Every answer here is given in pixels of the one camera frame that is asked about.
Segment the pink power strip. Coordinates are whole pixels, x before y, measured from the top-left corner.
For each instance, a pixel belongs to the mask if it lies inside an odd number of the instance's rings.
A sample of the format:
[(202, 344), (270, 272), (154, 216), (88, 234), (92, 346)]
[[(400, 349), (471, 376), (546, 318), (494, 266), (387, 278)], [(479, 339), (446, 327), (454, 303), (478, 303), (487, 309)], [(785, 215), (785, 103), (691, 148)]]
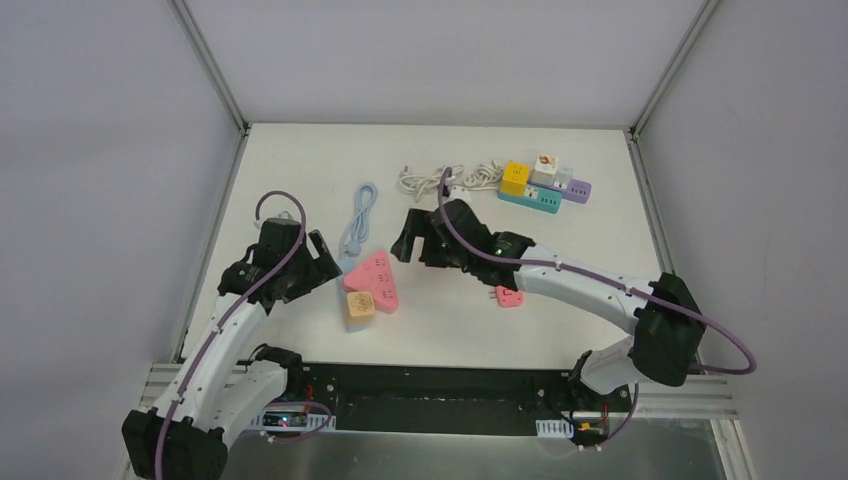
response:
[(398, 291), (385, 250), (377, 250), (355, 266), (345, 275), (342, 285), (346, 292), (369, 292), (379, 312), (393, 314), (399, 308)]

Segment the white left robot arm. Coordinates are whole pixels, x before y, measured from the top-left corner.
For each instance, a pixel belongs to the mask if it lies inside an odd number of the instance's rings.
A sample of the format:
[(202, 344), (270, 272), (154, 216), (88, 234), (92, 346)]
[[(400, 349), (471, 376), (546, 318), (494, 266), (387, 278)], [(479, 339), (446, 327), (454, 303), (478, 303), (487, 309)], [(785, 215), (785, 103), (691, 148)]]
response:
[(237, 437), (269, 404), (303, 399), (301, 355), (263, 346), (235, 383), (229, 378), (273, 307), (340, 276), (319, 230), (291, 219), (263, 222), (259, 239), (222, 274), (211, 318), (176, 377), (145, 411), (132, 410), (122, 435), (144, 479), (218, 479)]

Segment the beige cube socket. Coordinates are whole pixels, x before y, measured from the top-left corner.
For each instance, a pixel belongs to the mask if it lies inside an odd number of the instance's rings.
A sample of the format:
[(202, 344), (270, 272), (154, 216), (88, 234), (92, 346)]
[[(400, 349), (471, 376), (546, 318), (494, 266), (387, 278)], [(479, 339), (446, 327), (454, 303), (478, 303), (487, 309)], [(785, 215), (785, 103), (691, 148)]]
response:
[(351, 291), (345, 294), (347, 330), (367, 328), (376, 314), (373, 295), (368, 291)]

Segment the pink plug adapter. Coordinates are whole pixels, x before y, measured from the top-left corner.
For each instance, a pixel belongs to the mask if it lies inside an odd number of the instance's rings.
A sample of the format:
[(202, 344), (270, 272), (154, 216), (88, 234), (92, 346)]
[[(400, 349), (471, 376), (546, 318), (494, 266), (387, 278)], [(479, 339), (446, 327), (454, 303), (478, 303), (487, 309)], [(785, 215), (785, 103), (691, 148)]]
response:
[(524, 303), (524, 295), (521, 292), (503, 286), (494, 287), (490, 292), (490, 297), (500, 308), (504, 309), (521, 307)]

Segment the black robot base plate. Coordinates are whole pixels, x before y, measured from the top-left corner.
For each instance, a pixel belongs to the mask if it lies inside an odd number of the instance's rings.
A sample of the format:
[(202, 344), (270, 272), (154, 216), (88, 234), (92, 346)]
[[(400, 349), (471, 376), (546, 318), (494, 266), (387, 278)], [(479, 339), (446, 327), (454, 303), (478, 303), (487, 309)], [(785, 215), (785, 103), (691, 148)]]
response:
[(628, 387), (599, 395), (567, 371), (306, 363), (283, 401), (312, 400), (350, 432), (534, 436), (537, 422), (597, 421), (631, 407)]

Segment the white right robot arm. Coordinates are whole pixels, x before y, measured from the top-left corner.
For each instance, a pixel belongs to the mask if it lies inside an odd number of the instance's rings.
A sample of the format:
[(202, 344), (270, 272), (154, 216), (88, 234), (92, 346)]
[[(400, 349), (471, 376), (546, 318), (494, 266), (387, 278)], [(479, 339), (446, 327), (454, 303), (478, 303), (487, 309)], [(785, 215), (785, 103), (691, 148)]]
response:
[(564, 302), (616, 326), (625, 338), (581, 355), (569, 374), (569, 400), (595, 408), (625, 384), (650, 380), (669, 387), (685, 383), (694, 367), (705, 327), (685, 282), (664, 273), (656, 280), (615, 275), (581, 265), (511, 232), (492, 232), (463, 200), (433, 211), (411, 209), (390, 248), (400, 262), (412, 259), (423, 241), (421, 263), (457, 268), (491, 287)]

